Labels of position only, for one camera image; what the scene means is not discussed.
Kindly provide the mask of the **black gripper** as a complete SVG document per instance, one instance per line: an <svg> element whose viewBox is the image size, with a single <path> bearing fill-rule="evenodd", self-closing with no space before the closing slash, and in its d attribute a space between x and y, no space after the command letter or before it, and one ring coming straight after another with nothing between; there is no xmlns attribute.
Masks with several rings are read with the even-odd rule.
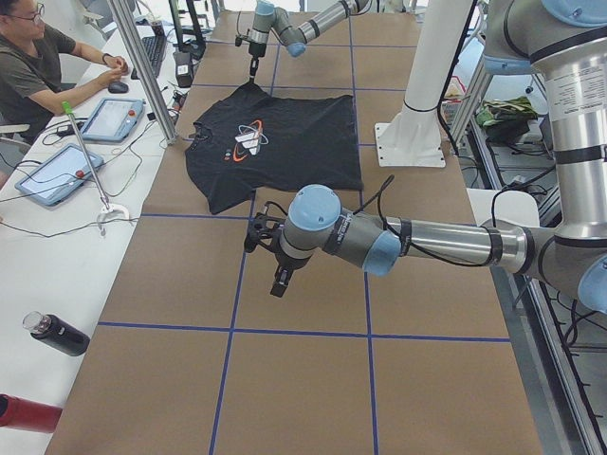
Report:
<svg viewBox="0 0 607 455"><path fill-rule="evenodd" d="M282 298L293 273L307 264L308 252L291 246L279 246L279 251L275 256L278 267L270 289L270 295Z"/></svg>
<svg viewBox="0 0 607 455"><path fill-rule="evenodd" d="M250 83L255 83L259 62L263 57L266 56L266 45L256 42L250 42L248 44L248 53L251 56L248 81Z"/></svg>

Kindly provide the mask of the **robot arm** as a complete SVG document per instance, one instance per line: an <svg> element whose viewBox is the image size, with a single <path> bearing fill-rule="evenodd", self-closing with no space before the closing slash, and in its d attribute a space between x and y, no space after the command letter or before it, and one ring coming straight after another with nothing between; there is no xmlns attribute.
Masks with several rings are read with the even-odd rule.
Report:
<svg viewBox="0 0 607 455"><path fill-rule="evenodd" d="M272 232L278 260L271 292L323 250L384 275L405 256L471 267L499 265L543 281L595 311L606 308L606 5L602 1L493 1L484 51L493 74L538 71L554 143L561 223L554 228L468 225L469 203L441 155L437 109L473 5L432 1L425 14L401 111L377 126L383 166L405 182L390 205L409 216L342 206L323 185L299 190Z"/></svg>
<svg viewBox="0 0 607 455"><path fill-rule="evenodd" d="M365 13L371 1L335 1L328 8L317 13L298 26L291 22L289 13L269 1L258 1L254 10L251 28L246 34L237 34L235 44L248 43L250 64L248 80L255 82L260 60L266 56L267 43L271 34L291 57L299 57L307 46L329 28L352 16Z"/></svg>

